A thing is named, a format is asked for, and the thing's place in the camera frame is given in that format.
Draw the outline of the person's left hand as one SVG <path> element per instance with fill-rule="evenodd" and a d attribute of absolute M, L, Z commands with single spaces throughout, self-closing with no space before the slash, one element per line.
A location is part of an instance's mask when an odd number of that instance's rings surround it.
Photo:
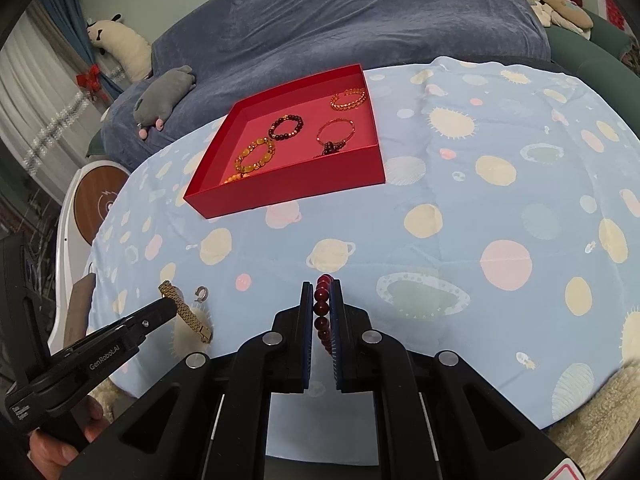
<path fill-rule="evenodd" d="M 91 443 L 110 426 L 110 422 L 104 416 L 102 405 L 93 396 L 86 397 L 84 407 L 89 414 L 84 426 L 84 436 Z M 29 436 L 28 457 L 48 480 L 58 480 L 64 468 L 77 456 L 78 451 L 73 445 L 56 440 L 40 430 L 33 431 Z"/>

